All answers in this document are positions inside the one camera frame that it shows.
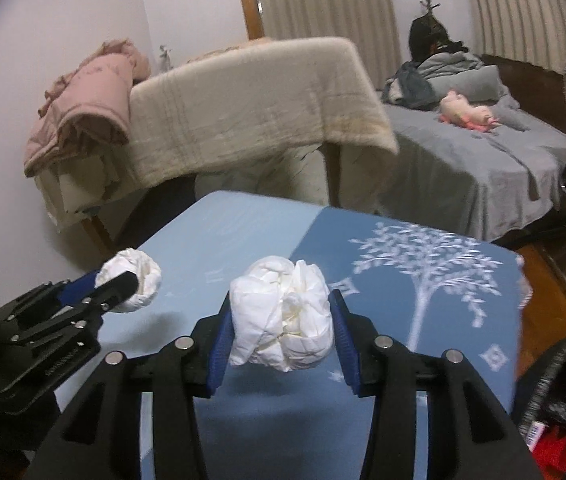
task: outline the gray bedsheet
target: gray bedsheet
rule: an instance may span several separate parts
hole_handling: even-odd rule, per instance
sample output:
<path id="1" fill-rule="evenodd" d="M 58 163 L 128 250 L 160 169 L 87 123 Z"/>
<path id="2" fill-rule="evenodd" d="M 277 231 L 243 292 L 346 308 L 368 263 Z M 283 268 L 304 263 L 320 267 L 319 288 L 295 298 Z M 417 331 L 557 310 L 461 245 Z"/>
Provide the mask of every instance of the gray bedsheet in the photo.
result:
<path id="1" fill-rule="evenodd" d="M 398 168 L 381 197 L 387 216 L 495 240 L 545 215 L 559 199 L 566 135 L 517 111 L 525 132 L 478 134 L 434 112 L 385 105 L 399 141 Z"/>

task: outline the curtain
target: curtain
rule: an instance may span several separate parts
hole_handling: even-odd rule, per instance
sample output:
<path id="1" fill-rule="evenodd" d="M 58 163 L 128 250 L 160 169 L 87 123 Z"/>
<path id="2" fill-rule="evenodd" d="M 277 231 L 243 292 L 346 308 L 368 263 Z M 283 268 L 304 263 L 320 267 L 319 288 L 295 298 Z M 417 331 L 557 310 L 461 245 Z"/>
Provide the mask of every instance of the curtain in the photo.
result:
<path id="1" fill-rule="evenodd" d="M 277 40 L 342 36 L 359 48 L 382 88 L 401 64 L 392 0 L 259 0 L 265 35 Z"/>
<path id="2" fill-rule="evenodd" d="M 566 0 L 473 0 L 476 51 L 566 69 Z"/>

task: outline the wooden door frame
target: wooden door frame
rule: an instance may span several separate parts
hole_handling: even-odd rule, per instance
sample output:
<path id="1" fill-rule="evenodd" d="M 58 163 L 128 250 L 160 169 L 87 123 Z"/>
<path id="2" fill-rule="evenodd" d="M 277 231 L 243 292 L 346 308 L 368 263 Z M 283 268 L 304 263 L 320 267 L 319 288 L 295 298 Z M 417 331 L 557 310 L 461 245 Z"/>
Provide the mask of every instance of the wooden door frame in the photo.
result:
<path id="1" fill-rule="evenodd" d="M 243 5 L 243 15 L 245 17 L 248 39 L 258 40 L 265 36 L 258 0 L 241 0 L 241 4 Z"/>

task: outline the pillow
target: pillow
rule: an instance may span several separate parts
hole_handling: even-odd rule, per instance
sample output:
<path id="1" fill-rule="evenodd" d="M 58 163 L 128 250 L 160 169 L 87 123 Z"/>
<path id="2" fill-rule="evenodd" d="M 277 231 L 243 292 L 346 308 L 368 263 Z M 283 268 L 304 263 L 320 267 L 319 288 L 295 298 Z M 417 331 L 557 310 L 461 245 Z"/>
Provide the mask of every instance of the pillow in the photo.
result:
<path id="1" fill-rule="evenodd" d="M 444 75 L 428 79 L 437 100 L 441 100 L 450 90 L 467 97 L 471 103 L 498 101 L 504 95 L 505 85 L 498 76 L 496 65 L 484 66 L 475 70 L 465 70 L 455 75 Z"/>

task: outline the pink blanket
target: pink blanket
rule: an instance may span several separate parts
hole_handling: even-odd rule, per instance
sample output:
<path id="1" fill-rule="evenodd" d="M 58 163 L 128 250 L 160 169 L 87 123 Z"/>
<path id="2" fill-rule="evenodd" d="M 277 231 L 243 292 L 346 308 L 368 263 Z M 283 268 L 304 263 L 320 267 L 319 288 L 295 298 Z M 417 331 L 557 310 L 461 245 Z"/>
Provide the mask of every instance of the pink blanket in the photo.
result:
<path id="1" fill-rule="evenodd" d="M 127 143 L 130 91 L 150 73 L 147 57 L 130 40 L 113 40 L 55 80 L 25 147 L 25 176 L 89 155 L 99 144 Z"/>

